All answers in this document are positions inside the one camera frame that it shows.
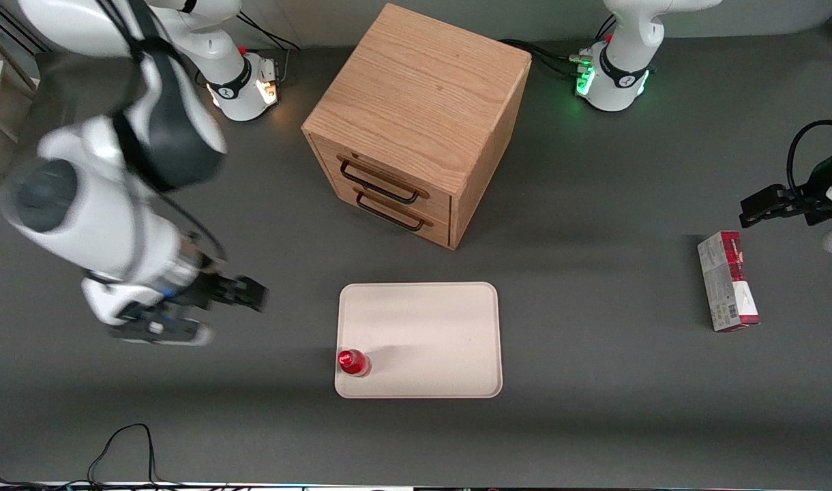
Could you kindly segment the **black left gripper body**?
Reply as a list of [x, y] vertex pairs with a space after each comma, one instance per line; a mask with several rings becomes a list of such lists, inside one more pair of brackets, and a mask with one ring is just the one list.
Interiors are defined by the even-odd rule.
[[791, 192], [794, 198], [793, 217], [803, 215], [808, 226], [815, 226], [832, 220], [832, 201], [827, 192], [832, 186], [832, 155], [819, 162], [812, 169], [807, 181], [801, 185], [795, 183], [795, 174], [791, 173]]

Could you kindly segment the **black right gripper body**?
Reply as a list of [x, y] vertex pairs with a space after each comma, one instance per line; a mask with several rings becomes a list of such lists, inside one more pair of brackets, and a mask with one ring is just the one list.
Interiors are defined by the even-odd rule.
[[210, 310], [217, 303], [233, 305], [238, 287], [238, 280], [226, 278], [219, 271], [201, 271], [193, 283], [176, 294], [176, 305], [201, 310]]

